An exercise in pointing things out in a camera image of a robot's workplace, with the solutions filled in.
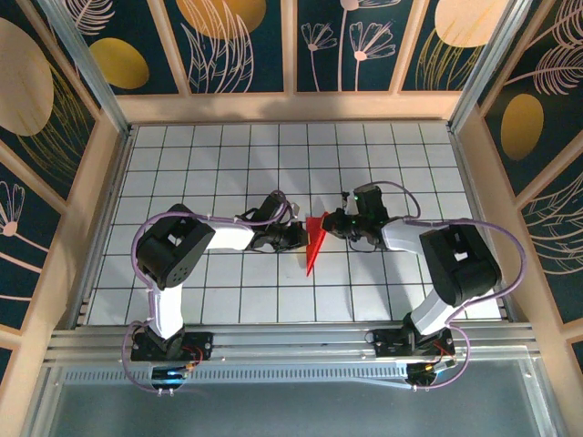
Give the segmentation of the red paper sheet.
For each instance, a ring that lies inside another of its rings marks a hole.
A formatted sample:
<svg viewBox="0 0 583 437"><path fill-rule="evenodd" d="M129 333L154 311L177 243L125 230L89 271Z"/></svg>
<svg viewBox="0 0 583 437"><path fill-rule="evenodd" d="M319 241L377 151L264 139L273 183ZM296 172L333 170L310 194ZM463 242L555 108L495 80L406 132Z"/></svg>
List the red paper sheet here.
<svg viewBox="0 0 583 437"><path fill-rule="evenodd" d="M327 231L323 229L322 223L329 215L324 212L320 217L306 218L306 231L308 233L308 244L306 247L306 276L309 277L312 273L315 260L320 252L323 241Z"/></svg>

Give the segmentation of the grey front cover sheet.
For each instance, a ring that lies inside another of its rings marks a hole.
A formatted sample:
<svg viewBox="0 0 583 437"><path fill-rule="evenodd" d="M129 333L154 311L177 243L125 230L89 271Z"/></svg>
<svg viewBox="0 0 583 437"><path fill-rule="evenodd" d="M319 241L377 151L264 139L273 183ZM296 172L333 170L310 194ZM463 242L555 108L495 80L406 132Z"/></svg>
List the grey front cover sheet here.
<svg viewBox="0 0 583 437"><path fill-rule="evenodd" d="M356 381L199 383L159 397L118 368L51 372L28 437L568 437L523 360L471 363L411 391Z"/></svg>

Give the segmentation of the aluminium front beam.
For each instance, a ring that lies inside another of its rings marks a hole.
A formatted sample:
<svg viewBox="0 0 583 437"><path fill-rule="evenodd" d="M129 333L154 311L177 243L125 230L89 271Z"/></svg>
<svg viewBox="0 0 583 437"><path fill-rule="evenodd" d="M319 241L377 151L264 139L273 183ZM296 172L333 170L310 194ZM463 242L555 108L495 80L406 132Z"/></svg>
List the aluminium front beam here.
<svg viewBox="0 0 583 437"><path fill-rule="evenodd" d="M528 323L459 320L455 326L469 337L474 360L541 356ZM210 358L213 364L300 364L373 361L370 332L400 327L399 321L370 321L189 325L187 330L213 334ZM43 365L119 364L125 333L124 326L84 325L75 330L56 330L48 343Z"/></svg>

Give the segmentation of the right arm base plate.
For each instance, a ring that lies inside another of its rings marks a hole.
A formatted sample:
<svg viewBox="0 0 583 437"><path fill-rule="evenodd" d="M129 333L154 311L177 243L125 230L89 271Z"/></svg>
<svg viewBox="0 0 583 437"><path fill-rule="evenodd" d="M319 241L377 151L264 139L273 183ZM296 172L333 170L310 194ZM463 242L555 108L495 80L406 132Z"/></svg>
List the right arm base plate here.
<svg viewBox="0 0 583 437"><path fill-rule="evenodd" d="M455 355L454 340L449 329L441 329L429 335L422 335L406 327L377 329L368 331L365 340L373 346L377 358Z"/></svg>

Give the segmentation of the aluminium side rail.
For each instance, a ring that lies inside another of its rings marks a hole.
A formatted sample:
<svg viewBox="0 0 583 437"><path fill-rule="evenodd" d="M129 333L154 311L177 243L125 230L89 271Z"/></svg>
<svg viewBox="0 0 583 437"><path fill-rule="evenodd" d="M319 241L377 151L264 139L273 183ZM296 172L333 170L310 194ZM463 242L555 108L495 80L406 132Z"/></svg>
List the aluminium side rail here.
<svg viewBox="0 0 583 437"><path fill-rule="evenodd" d="M465 151L461 145L461 142L457 135L451 131L448 132L448 136L455 154L455 160L460 173L460 178L465 189L467 202L470 208L470 218L489 222L489 219L486 218L481 202L479 200L476 183L473 176L471 175L470 166L465 156ZM495 292L503 289L505 285L505 282L502 281L500 285L496 286L494 289L485 294L485 297L488 297L487 301L467 307L465 309L467 318L469 320L501 320L505 322L511 321L512 316L509 313L509 309L506 307L505 299L492 299L492 296L495 294Z"/></svg>
<svg viewBox="0 0 583 437"><path fill-rule="evenodd" d="M136 134L137 129L132 125L127 133L118 134L107 165L102 171L102 178L96 179L95 187L99 188L99 192L90 215L87 243L82 253L83 263L67 298L66 311L60 321L61 328L73 330L78 326L78 320L84 319L87 301L94 294L102 269L103 252L109 239L110 225L117 208L118 193L123 185Z"/></svg>

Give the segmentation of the wooden enclosure frame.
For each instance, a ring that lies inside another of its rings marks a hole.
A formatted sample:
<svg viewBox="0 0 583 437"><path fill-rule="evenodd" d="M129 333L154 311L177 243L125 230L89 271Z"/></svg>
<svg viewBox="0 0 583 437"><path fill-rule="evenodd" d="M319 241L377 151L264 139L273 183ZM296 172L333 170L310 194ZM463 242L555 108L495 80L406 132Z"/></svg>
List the wooden enclosure frame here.
<svg viewBox="0 0 583 437"><path fill-rule="evenodd" d="M453 115L458 96L429 92L402 92L404 71L413 53L417 28L429 0L414 0L413 12L405 33L405 47L390 88L371 94L297 94L295 87L295 9L296 0L283 0L283 75L281 93L247 94L232 97L195 97L186 87L179 67L178 49L169 30L169 16L161 0L131 0L145 6L157 29L164 57L178 92L172 95L119 97L118 106L133 124L179 124L190 122L331 121L331 120L413 120L446 119ZM583 120L583 98L578 101ZM33 390L46 352L48 339L56 325L73 305L73 285L80 277L87 258L89 241L97 226L97 210L104 203L106 178L114 162L115 143L120 129L111 117L91 107L97 124L87 142L79 171L66 197L51 188L46 177L31 168L0 139L0 164L21 178L61 216L56 233L56 251L49 258L33 296L32 307L21 330L0 328L0 337L16 345L16 356L0 382L0 437L20 437ZM527 234L518 211L571 164L583 169L583 127L552 158L535 162L535 176L518 194L513 194L509 174L504 170L494 142L483 119L485 109L475 108L459 132L464 162L479 210L489 220ZM526 283L514 296L520 316L534 326L547 374L557 396L559 408L571 435L583 437L583 372L578 369L568 344L583 340L583 319L564 322L551 289L538 263L534 263Z"/></svg>

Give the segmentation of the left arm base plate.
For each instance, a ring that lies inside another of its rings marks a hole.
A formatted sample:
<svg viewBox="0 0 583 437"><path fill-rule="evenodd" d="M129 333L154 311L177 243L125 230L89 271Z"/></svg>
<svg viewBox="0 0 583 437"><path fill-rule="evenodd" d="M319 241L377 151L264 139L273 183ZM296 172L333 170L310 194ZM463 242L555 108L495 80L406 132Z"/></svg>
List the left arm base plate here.
<svg viewBox="0 0 583 437"><path fill-rule="evenodd" d="M130 359L139 361L207 361L213 348L210 332L180 331L163 340L153 331L140 332L133 337Z"/></svg>

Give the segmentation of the wall panel pink flowers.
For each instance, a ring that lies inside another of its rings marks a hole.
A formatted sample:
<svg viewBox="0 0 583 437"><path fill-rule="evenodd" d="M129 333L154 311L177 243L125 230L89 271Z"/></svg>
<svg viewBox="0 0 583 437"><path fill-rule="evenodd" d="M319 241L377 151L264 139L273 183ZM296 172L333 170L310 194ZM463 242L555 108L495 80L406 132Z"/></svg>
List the wall panel pink flowers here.
<svg viewBox="0 0 583 437"><path fill-rule="evenodd" d="M298 0L297 90L387 91L413 0Z"/></svg>

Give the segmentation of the wall panel orange circle leaves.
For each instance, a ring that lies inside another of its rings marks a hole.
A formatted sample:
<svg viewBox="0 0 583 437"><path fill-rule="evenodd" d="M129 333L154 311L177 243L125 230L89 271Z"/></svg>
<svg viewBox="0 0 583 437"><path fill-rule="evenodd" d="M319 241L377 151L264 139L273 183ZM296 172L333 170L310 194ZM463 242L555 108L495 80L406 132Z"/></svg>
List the wall panel orange circle leaves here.
<svg viewBox="0 0 583 437"><path fill-rule="evenodd" d="M193 94L284 90L281 0L164 0Z"/></svg>

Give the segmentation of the wall panel white leaf outlines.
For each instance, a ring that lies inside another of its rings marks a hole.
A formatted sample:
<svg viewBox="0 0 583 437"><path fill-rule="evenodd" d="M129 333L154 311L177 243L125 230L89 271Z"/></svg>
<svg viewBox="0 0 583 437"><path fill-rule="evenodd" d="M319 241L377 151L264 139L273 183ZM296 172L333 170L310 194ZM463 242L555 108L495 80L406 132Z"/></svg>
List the wall panel white leaf outlines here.
<svg viewBox="0 0 583 437"><path fill-rule="evenodd" d="M522 209L559 317L583 317L583 172L564 171Z"/></svg>

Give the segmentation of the aluminium corner post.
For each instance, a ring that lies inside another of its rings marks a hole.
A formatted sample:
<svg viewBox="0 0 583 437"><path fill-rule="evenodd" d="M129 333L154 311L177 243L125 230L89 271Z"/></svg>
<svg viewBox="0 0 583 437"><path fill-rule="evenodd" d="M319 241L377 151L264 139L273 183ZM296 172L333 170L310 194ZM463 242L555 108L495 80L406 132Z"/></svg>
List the aluminium corner post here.
<svg viewBox="0 0 583 437"><path fill-rule="evenodd" d="M49 23L66 47L67 52L77 63L97 101L107 113L117 131L124 139L128 138L127 119L118 104L115 94L102 75L96 60L91 55L86 41L77 30L66 7L58 0L37 0Z"/></svg>
<svg viewBox="0 0 583 437"><path fill-rule="evenodd" d="M504 9L448 121L449 132L452 135L455 135L467 120L488 80L511 45L517 30L525 21L531 4L532 0L510 0Z"/></svg>

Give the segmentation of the wall panel beige circle reeds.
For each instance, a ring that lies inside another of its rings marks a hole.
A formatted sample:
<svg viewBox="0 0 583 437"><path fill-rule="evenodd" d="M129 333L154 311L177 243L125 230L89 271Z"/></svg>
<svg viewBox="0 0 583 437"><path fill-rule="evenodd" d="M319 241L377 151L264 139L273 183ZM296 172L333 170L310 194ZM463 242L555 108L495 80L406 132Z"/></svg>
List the wall panel beige circle reeds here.
<svg viewBox="0 0 583 437"><path fill-rule="evenodd" d="M405 92L462 91L508 0L428 0Z"/></svg>

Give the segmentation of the wall panel yellow oval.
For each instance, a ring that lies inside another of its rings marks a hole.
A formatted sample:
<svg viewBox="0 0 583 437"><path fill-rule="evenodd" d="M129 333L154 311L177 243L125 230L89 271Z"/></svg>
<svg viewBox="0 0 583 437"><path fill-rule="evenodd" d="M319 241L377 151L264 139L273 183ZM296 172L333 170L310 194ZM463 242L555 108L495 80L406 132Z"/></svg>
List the wall panel yellow oval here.
<svg viewBox="0 0 583 437"><path fill-rule="evenodd" d="M178 92L148 0L60 0L117 95Z"/></svg>

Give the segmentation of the wall panel fan flower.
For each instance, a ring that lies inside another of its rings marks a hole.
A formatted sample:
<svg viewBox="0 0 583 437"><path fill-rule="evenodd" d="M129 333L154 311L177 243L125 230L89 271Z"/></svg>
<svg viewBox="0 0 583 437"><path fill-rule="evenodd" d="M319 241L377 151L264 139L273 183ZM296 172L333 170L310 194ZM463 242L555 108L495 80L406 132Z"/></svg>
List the wall panel fan flower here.
<svg viewBox="0 0 583 437"><path fill-rule="evenodd" d="M0 326L22 329L59 220L0 163Z"/></svg>

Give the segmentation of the wall panel large beige circle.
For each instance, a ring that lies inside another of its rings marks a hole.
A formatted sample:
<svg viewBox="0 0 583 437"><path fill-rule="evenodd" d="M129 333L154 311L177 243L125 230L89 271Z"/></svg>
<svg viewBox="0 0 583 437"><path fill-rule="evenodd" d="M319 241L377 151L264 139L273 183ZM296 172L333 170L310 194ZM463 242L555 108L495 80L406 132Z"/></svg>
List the wall panel large beige circle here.
<svg viewBox="0 0 583 437"><path fill-rule="evenodd" d="M94 125L16 0L0 0L0 141L67 199Z"/></svg>

